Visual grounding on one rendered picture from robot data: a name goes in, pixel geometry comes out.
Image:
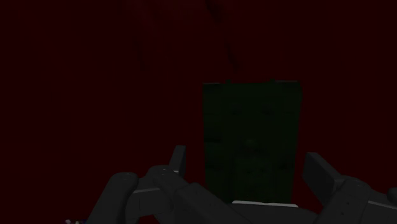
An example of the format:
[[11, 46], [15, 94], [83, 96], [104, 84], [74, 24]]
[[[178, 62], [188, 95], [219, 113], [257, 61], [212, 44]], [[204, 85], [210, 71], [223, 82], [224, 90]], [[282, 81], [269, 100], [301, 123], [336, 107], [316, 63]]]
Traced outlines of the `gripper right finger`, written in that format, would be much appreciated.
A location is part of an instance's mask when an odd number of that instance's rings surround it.
[[305, 155], [302, 178], [323, 205], [313, 224], [397, 224], [397, 188], [386, 194], [341, 175], [318, 153]]

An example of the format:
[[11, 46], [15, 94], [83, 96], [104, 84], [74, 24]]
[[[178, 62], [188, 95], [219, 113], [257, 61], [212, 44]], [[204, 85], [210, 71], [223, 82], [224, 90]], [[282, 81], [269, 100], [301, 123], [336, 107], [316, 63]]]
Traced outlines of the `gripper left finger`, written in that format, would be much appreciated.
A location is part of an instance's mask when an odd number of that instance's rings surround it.
[[160, 224], [248, 224], [248, 220], [198, 183], [184, 179], [186, 148], [177, 145], [168, 165], [112, 175], [86, 224], [138, 224], [154, 216]]

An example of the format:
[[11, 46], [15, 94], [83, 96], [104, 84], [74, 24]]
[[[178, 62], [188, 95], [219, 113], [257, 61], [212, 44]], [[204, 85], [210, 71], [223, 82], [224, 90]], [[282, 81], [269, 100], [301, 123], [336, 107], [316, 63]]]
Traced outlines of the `dark green robot stand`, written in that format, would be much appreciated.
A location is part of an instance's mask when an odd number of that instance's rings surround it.
[[299, 82], [205, 83], [202, 93], [208, 189], [227, 203], [290, 203]]

